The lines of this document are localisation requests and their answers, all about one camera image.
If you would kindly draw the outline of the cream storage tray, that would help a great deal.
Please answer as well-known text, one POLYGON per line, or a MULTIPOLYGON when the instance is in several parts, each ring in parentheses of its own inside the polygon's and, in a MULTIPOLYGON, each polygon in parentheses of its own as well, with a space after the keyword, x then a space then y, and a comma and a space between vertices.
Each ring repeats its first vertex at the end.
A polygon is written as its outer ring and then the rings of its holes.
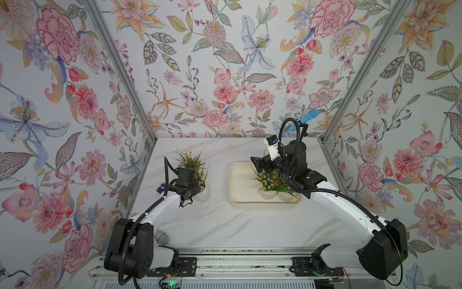
POLYGON ((302 196, 298 193, 297 203, 283 203, 277 197, 266 201, 257 193, 259 183, 251 180, 255 175, 251 162, 235 162, 229 167, 229 200, 235 208, 241 209, 279 209, 294 208, 302 196))

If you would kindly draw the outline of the potted plant pink flowers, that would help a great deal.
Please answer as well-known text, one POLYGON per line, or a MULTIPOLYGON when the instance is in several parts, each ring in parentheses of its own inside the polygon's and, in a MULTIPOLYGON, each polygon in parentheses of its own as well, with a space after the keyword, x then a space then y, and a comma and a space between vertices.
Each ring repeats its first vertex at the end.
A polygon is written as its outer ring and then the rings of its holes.
POLYGON ((207 170, 204 166, 200 166, 196 170, 196 179, 199 184, 200 192, 193 197, 193 199, 200 203, 205 203, 210 198, 210 191, 206 185, 206 179, 208 176, 207 170))

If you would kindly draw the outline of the potted plant red flowers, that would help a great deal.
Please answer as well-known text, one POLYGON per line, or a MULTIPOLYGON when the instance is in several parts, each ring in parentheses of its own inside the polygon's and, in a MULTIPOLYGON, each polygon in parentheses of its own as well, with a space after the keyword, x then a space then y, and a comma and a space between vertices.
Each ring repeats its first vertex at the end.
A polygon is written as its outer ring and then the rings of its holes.
POLYGON ((283 203, 291 203, 291 202, 297 203, 299 201, 298 193, 291 192, 291 191, 289 192, 278 191, 276 196, 283 203))

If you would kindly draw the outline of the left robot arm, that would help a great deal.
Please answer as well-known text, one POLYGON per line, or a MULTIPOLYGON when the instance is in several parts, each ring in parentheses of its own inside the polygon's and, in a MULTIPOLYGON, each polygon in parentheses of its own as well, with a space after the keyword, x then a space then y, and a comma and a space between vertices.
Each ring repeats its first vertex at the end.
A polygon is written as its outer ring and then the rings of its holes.
POLYGON ((132 219, 119 219, 113 228, 104 260, 106 270, 118 274, 120 285, 142 279, 155 269, 177 271, 179 257, 175 249, 160 245, 155 232, 184 202, 200 192, 197 172, 177 168, 177 178, 166 182, 164 194, 144 212, 132 219))

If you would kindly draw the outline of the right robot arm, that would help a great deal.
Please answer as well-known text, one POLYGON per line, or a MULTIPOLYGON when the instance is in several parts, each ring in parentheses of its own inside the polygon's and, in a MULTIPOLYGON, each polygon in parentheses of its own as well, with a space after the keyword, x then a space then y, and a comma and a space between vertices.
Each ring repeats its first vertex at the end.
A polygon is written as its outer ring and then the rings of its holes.
POLYGON ((326 243, 314 250, 312 265, 328 268, 363 269, 374 278, 386 281, 403 267, 408 256, 405 226, 398 220, 385 220, 374 215, 358 201, 343 194, 327 178, 308 168, 306 146, 299 140, 280 144, 275 136, 263 141, 268 149, 264 157, 251 162, 263 177, 276 176, 263 182, 266 189, 298 193, 327 208, 344 222, 360 239, 358 244, 333 246, 326 243))

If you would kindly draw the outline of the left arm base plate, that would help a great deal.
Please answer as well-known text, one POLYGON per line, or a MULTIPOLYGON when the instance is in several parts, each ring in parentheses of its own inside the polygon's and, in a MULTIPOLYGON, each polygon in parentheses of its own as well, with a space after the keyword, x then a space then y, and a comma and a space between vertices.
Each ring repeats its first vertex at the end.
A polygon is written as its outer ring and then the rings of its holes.
POLYGON ((148 271, 147 277, 195 277, 197 270, 197 258, 179 257, 173 260, 170 267, 158 268, 148 271))

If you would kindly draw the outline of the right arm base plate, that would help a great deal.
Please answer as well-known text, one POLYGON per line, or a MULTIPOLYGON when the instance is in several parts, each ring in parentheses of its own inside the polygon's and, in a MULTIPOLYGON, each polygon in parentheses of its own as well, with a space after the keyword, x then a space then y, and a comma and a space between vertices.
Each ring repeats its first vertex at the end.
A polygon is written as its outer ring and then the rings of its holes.
POLYGON ((320 258, 310 256, 293 257, 289 271, 297 277, 343 277, 344 272, 340 267, 328 267, 320 258))

